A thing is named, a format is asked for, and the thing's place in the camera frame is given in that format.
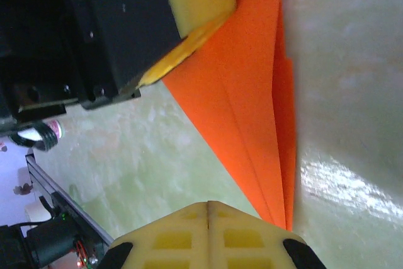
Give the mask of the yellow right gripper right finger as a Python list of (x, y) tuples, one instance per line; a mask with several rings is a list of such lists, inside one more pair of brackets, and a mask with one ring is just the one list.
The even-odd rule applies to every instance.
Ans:
[(209, 268), (321, 268), (298, 235), (222, 202), (207, 202)]

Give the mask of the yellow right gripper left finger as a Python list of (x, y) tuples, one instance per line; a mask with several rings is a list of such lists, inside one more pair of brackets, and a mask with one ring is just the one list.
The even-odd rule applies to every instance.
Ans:
[(208, 268), (207, 203), (198, 202), (129, 232), (111, 244), (132, 244), (124, 268)]

